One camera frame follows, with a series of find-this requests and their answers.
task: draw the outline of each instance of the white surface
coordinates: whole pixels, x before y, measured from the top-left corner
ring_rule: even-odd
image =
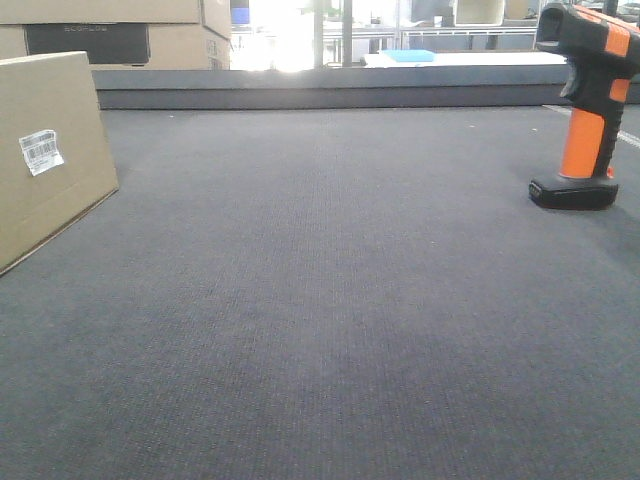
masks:
[[[561,55],[546,52],[436,53],[433,62],[396,62],[386,55],[364,55],[367,68],[436,67],[443,65],[561,65]]]

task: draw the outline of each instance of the barcode scanner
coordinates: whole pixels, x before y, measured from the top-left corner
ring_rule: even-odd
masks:
[[[640,29],[579,5],[551,3],[540,13],[536,47],[567,57],[571,74],[560,95],[572,112],[559,173],[531,180],[529,195],[546,208],[606,208],[618,194],[609,163],[631,78],[640,71]]]

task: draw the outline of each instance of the blue foam pad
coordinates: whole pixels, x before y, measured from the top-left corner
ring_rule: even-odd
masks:
[[[429,50],[381,50],[396,62],[433,62],[436,54]]]

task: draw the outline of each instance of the barcode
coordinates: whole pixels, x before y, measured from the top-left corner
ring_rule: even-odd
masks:
[[[56,134],[53,131],[45,130],[42,132],[38,132],[34,135],[29,135],[28,137],[24,137],[20,139],[20,146],[22,148],[27,149],[39,143],[49,143],[54,142],[55,148]]]
[[[49,143],[41,143],[38,145],[34,145],[33,147],[30,147],[29,149],[25,150],[25,153],[27,154],[30,160],[35,160],[36,158],[39,158],[39,157],[48,157],[51,154],[55,154],[54,152],[56,151],[57,149],[56,149],[55,143],[49,142]]]
[[[56,144],[56,132],[42,130],[19,139],[25,162],[33,176],[62,165],[64,160]]]

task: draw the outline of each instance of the scanner trigger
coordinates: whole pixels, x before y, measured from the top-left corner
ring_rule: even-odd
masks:
[[[575,100],[578,96],[578,90],[580,89],[580,85],[583,80],[583,75],[581,74],[581,69],[575,64],[575,62],[567,62],[571,67],[569,71],[569,78],[567,79],[567,83],[565,84],[562,92],[560,92],[560,96],[564,98],[568,98],[569,100]]]

